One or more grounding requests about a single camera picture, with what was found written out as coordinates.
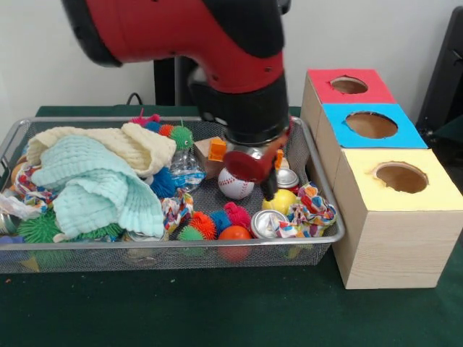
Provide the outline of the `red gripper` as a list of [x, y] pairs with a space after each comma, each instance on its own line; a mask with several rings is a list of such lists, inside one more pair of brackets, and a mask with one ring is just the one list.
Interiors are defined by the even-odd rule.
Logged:
[[228, 172], [242, 181], [260, 183], [264, 199], [271, 201], [278, 191], [278, 182], [274, 168], [278, 150], [289, 139], [292, 124], [282, 134], [263, 144], [242, 144], [226, 139], [224, 165]]

